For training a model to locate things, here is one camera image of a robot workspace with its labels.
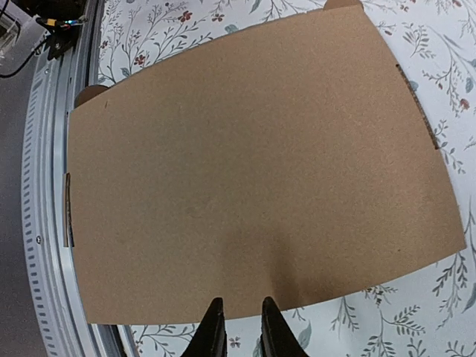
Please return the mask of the brown cardboard box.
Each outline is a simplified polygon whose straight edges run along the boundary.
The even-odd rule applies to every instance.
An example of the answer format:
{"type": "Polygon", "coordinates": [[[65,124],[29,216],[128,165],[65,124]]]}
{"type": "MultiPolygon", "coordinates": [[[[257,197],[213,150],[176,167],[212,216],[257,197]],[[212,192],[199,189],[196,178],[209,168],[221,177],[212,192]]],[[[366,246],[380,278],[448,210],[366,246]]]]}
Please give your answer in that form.
{"type": "Polygon", "coordinates": [[[78,106],[74,266],[91,324],[313,304],[464,249],[407,80],[356,1],[223,36],[78,106]]]}

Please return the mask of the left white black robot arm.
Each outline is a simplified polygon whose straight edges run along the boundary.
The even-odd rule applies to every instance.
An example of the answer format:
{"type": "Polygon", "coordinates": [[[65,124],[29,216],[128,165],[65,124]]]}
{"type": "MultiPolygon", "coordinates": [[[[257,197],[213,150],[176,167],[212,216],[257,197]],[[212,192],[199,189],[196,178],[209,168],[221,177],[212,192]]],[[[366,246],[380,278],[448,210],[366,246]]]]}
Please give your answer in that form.
{"type": "Polygon", "coordinates": [[[79,39],[80,27],[88,21],[86,1],[83,0],[31,0],[19,3],[48,32],[48,60],[58,60],[72,49],[79,39]]]}

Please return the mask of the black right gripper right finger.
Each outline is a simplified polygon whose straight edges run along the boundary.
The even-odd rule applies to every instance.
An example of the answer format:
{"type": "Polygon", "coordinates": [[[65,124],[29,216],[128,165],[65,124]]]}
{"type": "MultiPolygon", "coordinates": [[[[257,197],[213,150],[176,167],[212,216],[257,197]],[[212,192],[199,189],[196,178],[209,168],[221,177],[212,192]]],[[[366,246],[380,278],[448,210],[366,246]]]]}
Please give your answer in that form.
{"type": "Polygon", "coordinates": [[[272,297],[262,304],[260,346],[266,357],[308,357],[272,297]]]}

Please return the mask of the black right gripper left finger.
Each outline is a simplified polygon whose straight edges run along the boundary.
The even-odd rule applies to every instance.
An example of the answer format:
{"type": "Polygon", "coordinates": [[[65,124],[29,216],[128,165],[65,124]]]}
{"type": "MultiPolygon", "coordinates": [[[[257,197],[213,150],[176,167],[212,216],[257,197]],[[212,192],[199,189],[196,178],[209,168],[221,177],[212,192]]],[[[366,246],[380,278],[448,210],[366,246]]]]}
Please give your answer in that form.
{"type": "Polygon", "coordinates": [[[223,299],[215,297],[184,351],[184,357],[222,357],[226,355],[227,335],[223,299]]]}

